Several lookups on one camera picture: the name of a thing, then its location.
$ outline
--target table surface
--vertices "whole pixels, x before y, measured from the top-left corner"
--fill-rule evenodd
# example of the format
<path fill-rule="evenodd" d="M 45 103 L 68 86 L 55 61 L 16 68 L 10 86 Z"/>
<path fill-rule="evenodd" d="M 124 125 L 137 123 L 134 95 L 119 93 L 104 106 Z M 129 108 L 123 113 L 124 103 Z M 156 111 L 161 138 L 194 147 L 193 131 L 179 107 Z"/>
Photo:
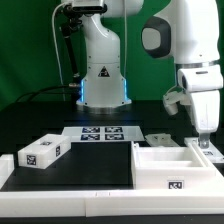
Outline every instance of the table surface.
<path fill-rule="evenodd" d="M 171 134 L 184 146 L 184 138 L 197 136 L 184 108 L 170 117 L 161 101 L 133 102 L 130 111 L 94 115 L 77 111 L 69 102 L 11 104 L 0 112 L 0 155 L 15 155 L 15 171 L 1 191 L 133 189 L 130 143 L 73 143 L 72 149 L 46 170 L 18 167 L 17 151 L 45 134 L 61 134 L 71 126 L 140 126 L 143 135 Z M 224 152 L 220 124 L 211 141 Z M 224 215 L 125 216 L 0 219 L 0 223 L 223 223 Z"/>

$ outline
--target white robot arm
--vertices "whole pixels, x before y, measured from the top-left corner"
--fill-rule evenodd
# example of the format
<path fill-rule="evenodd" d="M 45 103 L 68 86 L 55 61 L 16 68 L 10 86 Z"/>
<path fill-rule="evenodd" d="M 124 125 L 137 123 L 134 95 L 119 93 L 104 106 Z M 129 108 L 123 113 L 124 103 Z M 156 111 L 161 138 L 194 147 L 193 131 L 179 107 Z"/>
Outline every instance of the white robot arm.
<path fill-rule="evenodd" d="M 174 57 L 176 85 L 183 91 L 164 96 L 164 105 L 175 114 L 175 103 L 190 106 L 192 124 L 201 148 L 209 147 L 210 133 L 219 123 L 223 78 L 218 65 L 219 19 L 215 0 L 171 0 L 151 17 L 142 33 L 145 50 L 154 58 Z"/>
<path fill-rule="evenodd" d="M 126 80 L 120 73 L 120 38 L 101 23 L 102 17 L 122 17 L 140 11 L 144 0 L 62 0 L 71 4 L 80 20 L 86 41 L 87 74 L 81 82 L 78 108 L 93 113 L 113 113 L 130 105 Z"/>

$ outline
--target cable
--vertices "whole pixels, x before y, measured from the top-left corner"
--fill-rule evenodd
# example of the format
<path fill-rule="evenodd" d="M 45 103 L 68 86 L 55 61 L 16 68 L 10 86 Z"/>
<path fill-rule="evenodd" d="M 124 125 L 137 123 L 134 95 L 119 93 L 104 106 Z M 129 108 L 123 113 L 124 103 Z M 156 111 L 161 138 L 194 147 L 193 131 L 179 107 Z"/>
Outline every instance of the cable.
<path fill-rule="evenodd" d="M 55 32 L 55 16 L 56 13 L 58 11 L 58 9 L 64 5 L 67 5 L 70 2 L 64 2 L 60 5 L 58 5 L 55 9 L 54 12 L 52 14 L 52 31 L 53 31 L 53 38 L 54 38 L 54 46 L 55 46 L 55 52 L 56 52 L 56 57 L 57 57 L 57 62 L 58 62 L 58 69 L 59 69 L 59 76 L 60 76 L 60 81 L 61 81 L 61 85 L 64 85 L 64 81 L 63 81 L 63 75 L 62 75 L 62 69 L 61 69 L 61 61 L 60 61 L 60 57 L 59 57 L 59 51 L 58 51 L 58 44 L 57 44 L 57 37 L 56 37 L 56 32 Z"/>
<path fill-rule="evenodd" d="M 33 93 L 28 99 L 27 99 L 27 102 L 30 102 L 32 101 L 32 99 L 34 97 L 36 97 L 37 95 L 39 95 L 40 93 L 43 93 L 43 92 L 46 92 L 46 91 L 50 91 L 50 90 L 55 90 L 55 89 L 65 89 L 65 88 L 69 88 L 68 85 L 62 85 L 62 86 L 52 86 L 52 87 L 48 87 L 48 88 L 44 88 L 44 89 L 41 89 L 35 93 Z"/>
<path fill-rule="evenodd" d="M 15 103 L 18 103 L 23 97 L 25 96 L 28 96 L 28 95 L 33 95 L 34 92 L 31 92 L 31 93 L 26 93 L 26 94 L 23 94 L 22 96 L 20 96 L 18 99 L 15 100 Z M 65 94 L 65 95 L 72 95 L 74 94 L 73 92 L 58 92 L 58 93 L 48 93 L 48 92 L 42 92 L 42 93 L 39 93 L 40 95 L 62 95 L 62 94 Z"/>
<path fill-rule="evenodd" d="M 127 23 L 127 2 L 124 1 L 124 26 L 125 26 L 125 56 L 124 56 L 124 78 L 127 74 L 127 55 L 128 55 L 128 23 Z"/>

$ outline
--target blue led light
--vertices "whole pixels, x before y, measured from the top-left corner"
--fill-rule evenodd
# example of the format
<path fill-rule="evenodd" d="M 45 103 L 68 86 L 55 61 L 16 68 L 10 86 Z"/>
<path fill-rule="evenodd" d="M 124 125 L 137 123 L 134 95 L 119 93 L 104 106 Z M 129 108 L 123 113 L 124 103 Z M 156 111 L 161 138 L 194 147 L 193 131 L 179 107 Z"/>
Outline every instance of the blue led light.
<path fill-rule="evenodd" d="M 124 94 L 125 94 L 125 100 L 128 100 L 128 90 L 127 90 L 127 81 L 124 80 Z"/>
<path fill-rule="evenodd" d="M 84 102 L 84 80 L 82 80 L 81 82 L 81 102 L 83 103 Z"/>

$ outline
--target white box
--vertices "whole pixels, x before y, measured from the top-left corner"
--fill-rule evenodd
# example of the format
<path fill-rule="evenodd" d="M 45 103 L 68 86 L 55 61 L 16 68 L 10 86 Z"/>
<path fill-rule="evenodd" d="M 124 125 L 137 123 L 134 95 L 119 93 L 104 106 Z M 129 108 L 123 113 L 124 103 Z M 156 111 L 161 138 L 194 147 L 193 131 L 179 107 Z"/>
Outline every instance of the white box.
<path fill-rule="evenodd" d="M 48 134 L 18 152 L 19 166 L 46 169 L 69 149 L 69 137 Z"/>
<path fill-rule="evenodd" d="M 140 148 L 132 143 L 131 167 L 135 189 L 203 188 L 216 177 L 216 168 L 190 147 Z"/>
<path fill-rule="evenodd" d="M 2 155 L 0 157 L 0 189 L 3 187 L 14 170 L 13 155 Z"/>

